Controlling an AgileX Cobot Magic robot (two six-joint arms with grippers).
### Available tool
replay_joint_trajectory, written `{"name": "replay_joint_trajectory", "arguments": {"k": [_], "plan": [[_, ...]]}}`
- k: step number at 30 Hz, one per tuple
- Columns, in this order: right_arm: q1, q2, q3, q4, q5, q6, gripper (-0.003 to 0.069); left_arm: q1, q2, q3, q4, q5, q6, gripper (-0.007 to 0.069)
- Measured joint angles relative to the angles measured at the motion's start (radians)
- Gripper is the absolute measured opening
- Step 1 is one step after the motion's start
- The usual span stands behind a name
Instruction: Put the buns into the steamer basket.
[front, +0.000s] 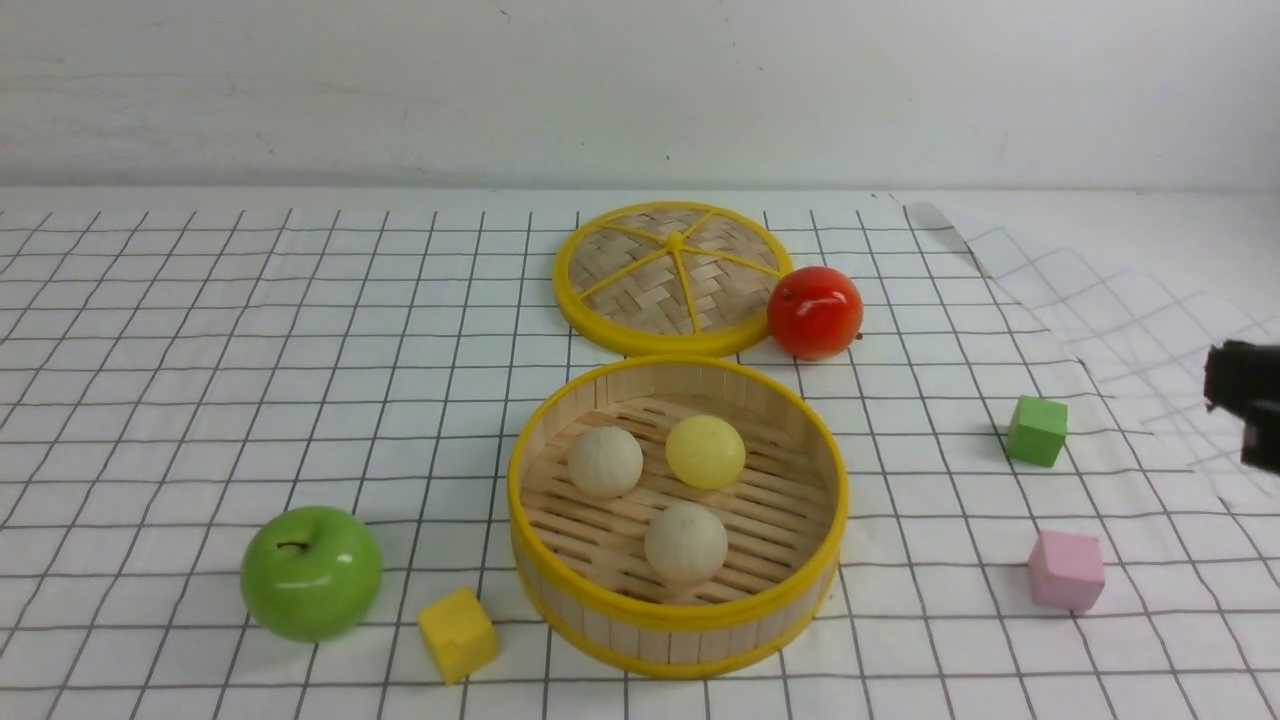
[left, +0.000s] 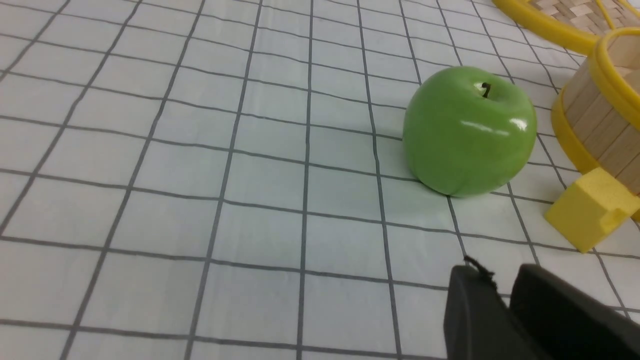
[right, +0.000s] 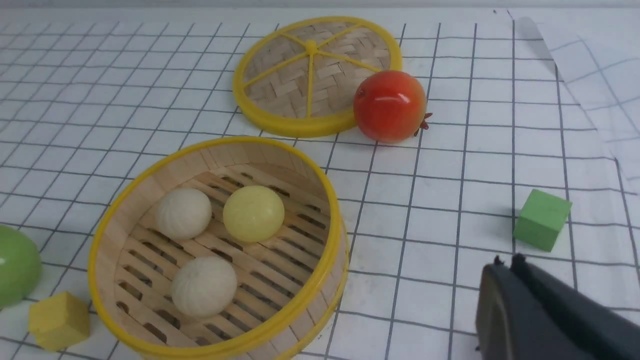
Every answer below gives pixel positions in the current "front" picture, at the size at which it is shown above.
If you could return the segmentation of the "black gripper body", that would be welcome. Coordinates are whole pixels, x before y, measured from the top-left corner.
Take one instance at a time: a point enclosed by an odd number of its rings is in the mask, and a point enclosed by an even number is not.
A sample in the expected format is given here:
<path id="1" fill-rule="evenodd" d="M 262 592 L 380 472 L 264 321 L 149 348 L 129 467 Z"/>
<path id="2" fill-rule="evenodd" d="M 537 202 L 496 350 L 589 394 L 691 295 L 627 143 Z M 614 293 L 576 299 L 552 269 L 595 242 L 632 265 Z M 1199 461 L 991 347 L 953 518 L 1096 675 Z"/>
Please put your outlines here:
<path id="1" fill-rule="evenodd" d="M 1279 471 L 1279 346 L 1226 340 L 1204 360 L 1206 409 L 1244 423 L 1240 462 Z"/>

